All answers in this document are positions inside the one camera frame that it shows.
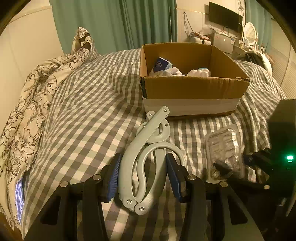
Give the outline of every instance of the plaid blanket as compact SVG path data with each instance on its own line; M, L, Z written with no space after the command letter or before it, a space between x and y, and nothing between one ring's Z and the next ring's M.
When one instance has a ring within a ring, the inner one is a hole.
M86 181L99 173L115 152L123 153L136 136L146 116L139 59L140 49L100 56L73 72L56 91L37 159L23 180L23 236L61 181ZM229 124L239 130L242 152L270 147L266 121L285 95L260 66L243 61L238 65L251 81L231 115L169 121L169 142L182 150L189 173L205 175L204 137ZM154 169L151 157L145 170ZM186 205L174 198L168 178L161 197L146 215L126 209L118 195L103 204L110 240L178 240L185 209Z

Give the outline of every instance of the green curtain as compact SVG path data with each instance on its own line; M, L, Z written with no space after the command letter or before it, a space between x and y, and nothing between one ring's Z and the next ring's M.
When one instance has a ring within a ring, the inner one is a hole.
M176 0L50 0L64 53L70 53L79 26L100 54L177 40Z
M265 10L256 0L245 0L246 23L251 22L258 32L258 45L265 47L269 52L271 47L272 20L271 14Z

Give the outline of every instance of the green indicator light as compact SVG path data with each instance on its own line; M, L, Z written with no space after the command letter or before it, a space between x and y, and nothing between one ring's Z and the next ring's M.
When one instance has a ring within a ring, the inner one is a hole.
M287 160L293 160L293 159L294 159L294 156L292 156L292 155L288 155L288 156L286 156L286 159L287 159Z

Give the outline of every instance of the television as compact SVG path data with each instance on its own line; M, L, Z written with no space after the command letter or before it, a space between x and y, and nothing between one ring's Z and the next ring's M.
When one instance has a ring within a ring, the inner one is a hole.
M242 16L213 2L209 6L209 21L239 33L242 31Z

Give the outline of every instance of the cardboard box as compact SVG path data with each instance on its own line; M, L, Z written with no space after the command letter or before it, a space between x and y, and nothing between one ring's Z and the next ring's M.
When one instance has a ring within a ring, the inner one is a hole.
M183 74L208 68L211 77L148 76L158 57L167 59ZM243 70L218 48L198 43L143 45L140 85L145 111L157 112L163 105L169 116L227 115L235 110L249 86Z

